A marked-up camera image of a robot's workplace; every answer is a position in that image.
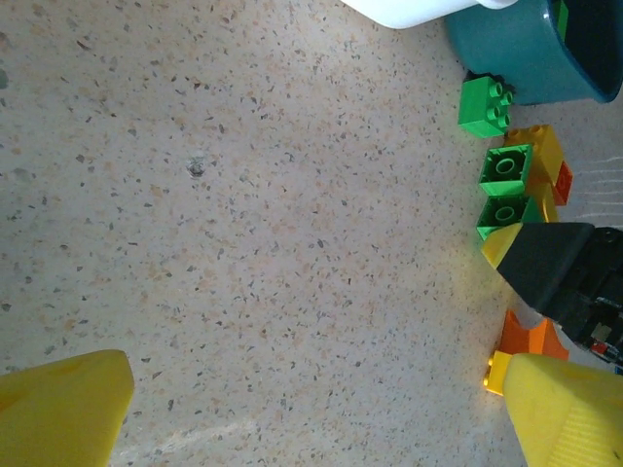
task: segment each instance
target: lego duplo brick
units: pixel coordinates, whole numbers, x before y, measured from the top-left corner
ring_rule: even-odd
[[[528,184],[526,187],[526,195],[534,198],[544,222],[558,222],[558,210],[556,209],[554,190],[549,183]]]
[[[573,183],[573,173],[568,168],[566,162],[561,164],[561,169],[558,172],[558,178],[553,186],[554,202],[557,206],[566,206],[568,197],[571,193],[571,184]]]
[[[458,125],[480,138],[501,136],[510,125],[513,93],[488,76],[463,83]]]
[[[480,187],[490,197],[521,195],[526,190],[531,162],[531,144],[490,149],[480,174]]]
[[[483,239],[501,227],[515,223],[543,222],[532,197],[489,197],[478,219],[476,230]]]
[[[535,125],[530,128],[511,129],[506,133],[504,146],[532,144],[530,183],[548,182],[556,185],[565,154],[554,128],[550,125]]]

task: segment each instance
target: toy block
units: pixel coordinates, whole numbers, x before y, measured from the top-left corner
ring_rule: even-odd
[[[0,465],[105,467],[133,387],[121,350],[0,377]]]
[[[556,29],[558,29],[558,35],[561,36],[561,41],[564,42],[567,37],[568,8],[563,0],[555,2],[553,8],[556,17]]]
[[[528,184],[526,195],[534,198],[544,222],[558,222],[558,210],[556,209],[554,191],[549,183]]]
[[[563,162],[561,169],[558,172],[558,178],[554,185],[553,195],[554,202],[557,206],[566,206],[568,202],[568,196],[571,192],[571,184],[573,183],[573,173],[566,162]]]
[[[532,164],[528,183],[548,182],[555,185],[565,155],[554,128],[550,125],[535,125],[530,128],[511,129],[506,133],[504,146],[518,144],[532,144]]]
[[[513,355],[502,385],[530,466],[620,467],[623,378],[544,355]]]
[[[463,83],[458,125],[479,138],[500,136],[508,129],[508,108],[513,93],[493,78],[484,76]]]
[[[511,309],[506,311],[502,337],[497,350],[511,355],[538,353],[568,360],[568,350],[559,341],[551,319],[545,318],[535,328],[526,329],[521,326]]]
[[[532,144],[490,149],[479,184],[490,197],[521,195],[526,190]]]
[[[501,227],[515,223],[543,222],[532,197],[490,197],[478,219],[476,230],[483,239]]]
[[[487,375],[483,379],[483,384],[489,392],[493,392],[498,396],[502,394],[502,385],[504,377],[506,377],[506,368],[510,362],[511,354],[496,350],[494,355],[489,359],[489,369]]]

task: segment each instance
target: green toy block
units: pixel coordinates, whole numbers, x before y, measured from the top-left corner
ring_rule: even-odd
[[[521,195],[531,162],[532,144],[490,149],[478,183],[490,197]]]
[[[500,136],[510,125],[512,102],[513,93],[493,78],[466,81],[460,93],[458,125],[479,138]]]
[[[558,0],[554,3],[554,17],[556,18],[556,28],[561,41],[565,41],[567,36],[568,8],[564,0]]]
[[[478,219],[476,230],[486,240],[491,232],[517,222],[543,222],[534,198],[490,197]]]

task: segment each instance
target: terrazzo floor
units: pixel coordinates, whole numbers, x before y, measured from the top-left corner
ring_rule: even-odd
[[[341,2],[0,1],[0,373],[102,348],[112,466],[521,466],[482,387],[512,295],[443,23]],[[623,99],[555,126],[623,225]]]

